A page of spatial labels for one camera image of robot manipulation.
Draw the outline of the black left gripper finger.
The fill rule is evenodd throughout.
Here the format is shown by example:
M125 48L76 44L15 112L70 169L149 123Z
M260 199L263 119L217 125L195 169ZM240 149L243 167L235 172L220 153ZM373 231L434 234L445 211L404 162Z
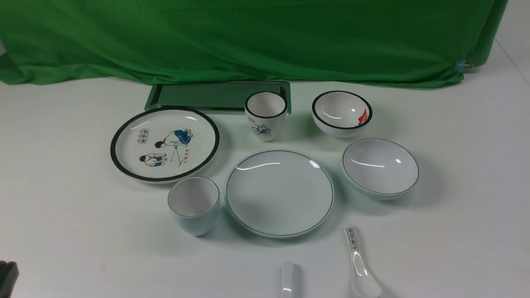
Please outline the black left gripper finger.
M0 297L10 298L19 277L17 262L0 262Z

